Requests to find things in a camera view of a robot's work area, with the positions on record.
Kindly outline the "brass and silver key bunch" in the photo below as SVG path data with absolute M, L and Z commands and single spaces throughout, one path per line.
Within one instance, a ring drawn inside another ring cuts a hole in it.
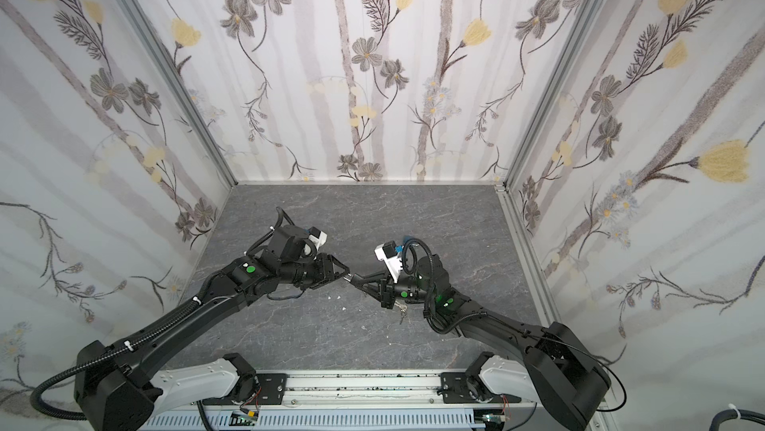
M 402 325 L 404 321 L 406 320 L 406 317 L 408 316 L 408 305 L 404 303 L 396 302 L 394 303 L 394 307 L 400 313 L 400 324 Z

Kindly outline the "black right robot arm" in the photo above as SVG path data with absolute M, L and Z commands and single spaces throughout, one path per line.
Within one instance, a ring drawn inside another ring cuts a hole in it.
M 390 309 L 396 300 L 422 304 L 428 325 L 439 335 L 457 333 L 480 341 L 526 368 L 539 402 L 559 424 L 584 430 L 612 386 L 601 364 L 574 335 L 554 321 L 548 327 L 522 323 L 490 311 L 458 291 L 440 258 L 422 258 L 412 273 L 394 279 L 388 270 L 347 281 Z

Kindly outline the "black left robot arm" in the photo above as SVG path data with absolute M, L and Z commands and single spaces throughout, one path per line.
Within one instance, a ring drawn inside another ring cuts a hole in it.
M 77 355 L 74 398 L 96 430 L 137 430 L 163 392 L 153 377 L 204 333 L 275 292 L 282 284 L 314 290 L 350 269 L 321 253 L 316 228 L 283 225 L 208 276 L 199 291 L 154 323 L 110 345 L 93 341 Z

